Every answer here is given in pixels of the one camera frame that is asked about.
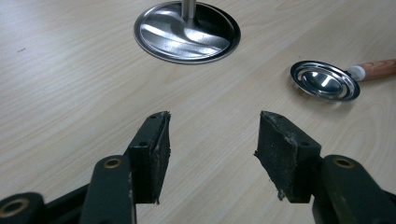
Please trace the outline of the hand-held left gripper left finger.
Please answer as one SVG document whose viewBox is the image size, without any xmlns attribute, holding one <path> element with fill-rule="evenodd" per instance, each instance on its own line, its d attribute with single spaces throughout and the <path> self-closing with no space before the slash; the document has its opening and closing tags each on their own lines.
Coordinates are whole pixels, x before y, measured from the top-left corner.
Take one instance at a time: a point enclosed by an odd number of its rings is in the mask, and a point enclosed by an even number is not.
<svg viewBox="0 0 396 224">
<path fill-rule="evenodd" d="M 157 203 L 170 159 L 167 111 L 146 118 L 126 151 L 101 159 L 78 224 L 137 224 L 136 206 Z"/>
</svg>

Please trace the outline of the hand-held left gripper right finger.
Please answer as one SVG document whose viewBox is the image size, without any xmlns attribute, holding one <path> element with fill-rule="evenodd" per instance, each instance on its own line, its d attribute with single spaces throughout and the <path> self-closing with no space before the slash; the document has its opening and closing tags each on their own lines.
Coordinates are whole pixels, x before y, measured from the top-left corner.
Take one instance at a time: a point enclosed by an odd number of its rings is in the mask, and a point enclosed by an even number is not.
<svg viewBox="0 0 396 224">
<path fill-rule="evenodd" d="M 396 195 L 342 155 L 320 156 L 321 145 L 287 118 L 262 111 L 255 156 L 279 200 L 312 203 L 316 224 L 396 224 Z"/>
</svg>

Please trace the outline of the steel ladle with wooden handle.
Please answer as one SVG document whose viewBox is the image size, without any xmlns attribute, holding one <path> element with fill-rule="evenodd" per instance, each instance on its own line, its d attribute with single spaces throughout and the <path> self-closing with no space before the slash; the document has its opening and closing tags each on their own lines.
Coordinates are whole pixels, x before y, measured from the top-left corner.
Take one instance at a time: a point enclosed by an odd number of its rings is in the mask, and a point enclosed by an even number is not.
<svg viewBox="0 0 396 224">
<path fill-rule="evenodd" d="M 311 96 L 350 102 L 360 95 L 361 81 L 396 76 L 396 59 L 357 64 L 347 70 L 318 61 L 301 61 L 291 67 L 290 76 Z"/>
</svg>

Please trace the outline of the round steel stand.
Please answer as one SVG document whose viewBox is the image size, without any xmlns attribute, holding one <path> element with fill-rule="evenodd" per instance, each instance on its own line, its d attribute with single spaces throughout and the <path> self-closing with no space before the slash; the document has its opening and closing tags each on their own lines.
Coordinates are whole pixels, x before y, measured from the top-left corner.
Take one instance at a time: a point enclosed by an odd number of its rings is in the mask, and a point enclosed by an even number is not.
<svg viewBox="0 0 396 224">
<path fill-rule="evenodd" d="M 171 63 L 211 63 L 238 46 L 237 22 L 220 8 L 197 0 L 176 0 L 143 12 L 134 23 L 134 38 L 152 56 Z"/>
</svg>

